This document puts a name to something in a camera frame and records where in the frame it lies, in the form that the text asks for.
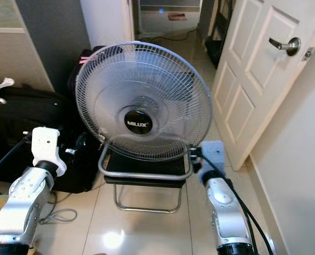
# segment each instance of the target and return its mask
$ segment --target black suitcase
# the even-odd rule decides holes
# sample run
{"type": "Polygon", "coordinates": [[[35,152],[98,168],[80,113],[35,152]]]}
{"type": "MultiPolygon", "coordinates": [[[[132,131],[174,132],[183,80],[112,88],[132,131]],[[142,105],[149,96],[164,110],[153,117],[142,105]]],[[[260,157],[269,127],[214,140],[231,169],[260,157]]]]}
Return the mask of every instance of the black suitcase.
{"type": "MultiPolygon", "coordinates": [[[[99,143],[86,131],[76,106],[65,97],[30,88],[5,88],[0,104],[0,159],[22,138],[23,131],[38,126],[59,129],[60,157],[67,164],[66,173],[55,180],[54,189],[79,193],[92,188],[100,155],[99,143]],[[74,155],[66,148],[77,149],[74,155]]],[[[0,181],[13,182],[32,166],[31,145],[24,144],[0,168],[0,181]]]]}

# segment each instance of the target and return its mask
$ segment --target fan grille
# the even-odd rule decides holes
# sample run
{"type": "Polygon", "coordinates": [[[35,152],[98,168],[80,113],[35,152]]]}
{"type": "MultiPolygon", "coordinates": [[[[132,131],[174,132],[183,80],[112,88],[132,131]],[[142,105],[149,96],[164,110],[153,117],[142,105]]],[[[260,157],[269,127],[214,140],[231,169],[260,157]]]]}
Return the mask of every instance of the fan grille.
{"type": "Polygon", "coordinates": [[[182,156],[204,138],[212,118],[211,96],[199,73],[177,54],[137,41],[95,52],[78,75],[76,99],[95,137],[141,160],[182,156]],[[126,128],[130,111],[152,119],[149,133],[126,128]]]}

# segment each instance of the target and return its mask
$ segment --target white wall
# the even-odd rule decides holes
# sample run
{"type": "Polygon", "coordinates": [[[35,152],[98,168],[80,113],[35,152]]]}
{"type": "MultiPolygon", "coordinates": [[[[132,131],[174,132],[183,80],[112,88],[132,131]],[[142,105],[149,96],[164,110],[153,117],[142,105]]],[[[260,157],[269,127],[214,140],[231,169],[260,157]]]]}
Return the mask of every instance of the white wall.
{"type": "Polygon", "coordinates": [[[80,2],[92,48],[134,39],[127,0],[80,0],[80,2]]]}
{"type": "Polygon", "coordinates": [[[315,54],[251,159],[288,253],[315,254],[315,54]]]}

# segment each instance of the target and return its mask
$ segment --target door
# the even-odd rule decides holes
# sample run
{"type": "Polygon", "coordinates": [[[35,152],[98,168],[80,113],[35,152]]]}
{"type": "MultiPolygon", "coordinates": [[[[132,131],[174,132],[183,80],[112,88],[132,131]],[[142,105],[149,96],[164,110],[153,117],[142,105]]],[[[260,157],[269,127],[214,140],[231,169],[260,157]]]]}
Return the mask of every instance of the door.
{"type": "Polygon", "coordinates": [[[315,0],[237,0],[212,87],[214,118],[233,169],[240,169],[304,68],[309,47],[315,47],[315,0]],[[293,56],[269,42],[294,37],[300,47],[293,56]]]}

